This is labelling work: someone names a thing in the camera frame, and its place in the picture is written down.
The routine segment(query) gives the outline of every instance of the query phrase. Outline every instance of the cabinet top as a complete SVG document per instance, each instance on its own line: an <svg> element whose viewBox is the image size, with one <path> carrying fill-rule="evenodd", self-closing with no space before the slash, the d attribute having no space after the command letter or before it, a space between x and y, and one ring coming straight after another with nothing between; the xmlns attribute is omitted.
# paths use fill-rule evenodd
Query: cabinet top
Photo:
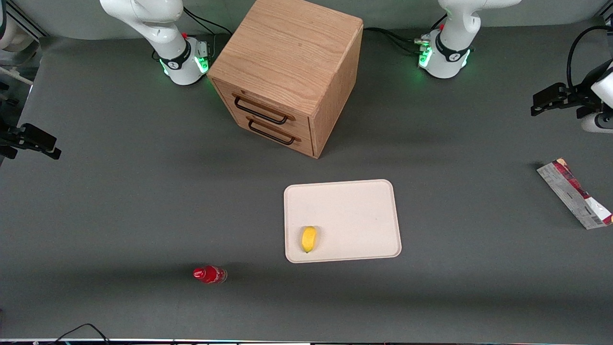
<svg viewBox="0 0 613 345"><path fill-rule="evenodd" d="M363 27L303 0L257 0L209 76L310 115Z"/></svg>

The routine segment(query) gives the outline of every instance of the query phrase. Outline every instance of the red bottle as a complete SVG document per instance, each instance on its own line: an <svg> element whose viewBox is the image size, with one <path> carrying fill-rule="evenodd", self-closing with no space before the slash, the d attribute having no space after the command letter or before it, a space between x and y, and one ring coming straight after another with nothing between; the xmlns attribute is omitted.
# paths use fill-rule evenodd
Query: red bottle
<svg viewBox="0 0 613 345"><path fill-rule="evenodd" d="M226 281L228 273L223 268L207 265L194 270L194 278L204 284L220 284Z"/></svg>

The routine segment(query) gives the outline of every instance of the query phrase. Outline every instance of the black bracket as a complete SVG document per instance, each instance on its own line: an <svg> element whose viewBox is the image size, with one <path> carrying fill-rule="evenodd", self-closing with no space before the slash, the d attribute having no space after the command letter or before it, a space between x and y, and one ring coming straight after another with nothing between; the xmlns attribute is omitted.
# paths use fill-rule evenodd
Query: black bracket
<svg viewBox="0 0 613 345"><path fill-rule="evenodd" d="M609 60L590 71L585 79L574 87L574 92L564 83L555 83L532 96L530 113L537 116L551 109L566 109L579 107L577 118L585 117L592 113L600 113L607 109L606 104L592 91L592 85L606 72L611 64Z"/></svg>
<svg viewBox="0 0 613 345"><path fill-rule="evenodd" d="M62 151L55 147L56 138L42 129L24 123L17 128L0 119L0 156L15 159L17 149L38 151L57 160Z"/></svg>

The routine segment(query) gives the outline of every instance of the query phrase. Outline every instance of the gray wall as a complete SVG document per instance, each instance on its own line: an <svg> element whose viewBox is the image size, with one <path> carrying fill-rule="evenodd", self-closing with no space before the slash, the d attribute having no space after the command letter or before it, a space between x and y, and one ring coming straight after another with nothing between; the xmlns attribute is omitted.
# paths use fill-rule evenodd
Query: gray wall
<svg viewBox="0 0 613 345"><path fill-rule="evenodd" d="M425 28L442 14L435 0L310 0L363 18L365 26ZM78 39L133 38L139 35L109 17L98 0L15 0L52 36ZM196 15L234 30L254 0L183 0ZM524 0L507 9L481 12L485 26L568 24L592 17L607 0ZM182 31L202 33L187 16L177 23Z"/></svg>

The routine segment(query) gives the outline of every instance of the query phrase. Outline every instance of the yellow fruit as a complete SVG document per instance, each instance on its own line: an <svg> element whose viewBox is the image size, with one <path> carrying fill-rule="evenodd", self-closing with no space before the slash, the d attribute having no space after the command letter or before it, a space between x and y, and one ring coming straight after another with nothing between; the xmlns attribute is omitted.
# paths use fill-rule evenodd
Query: yellow fruit
<svg viewBox="0 0 613 345"><path fill-rule="evenodd" d="M302 249L305 253L310 252L315 247L315 238L317 237L317 229L314 227L305 227L302 231Z"/></svg>

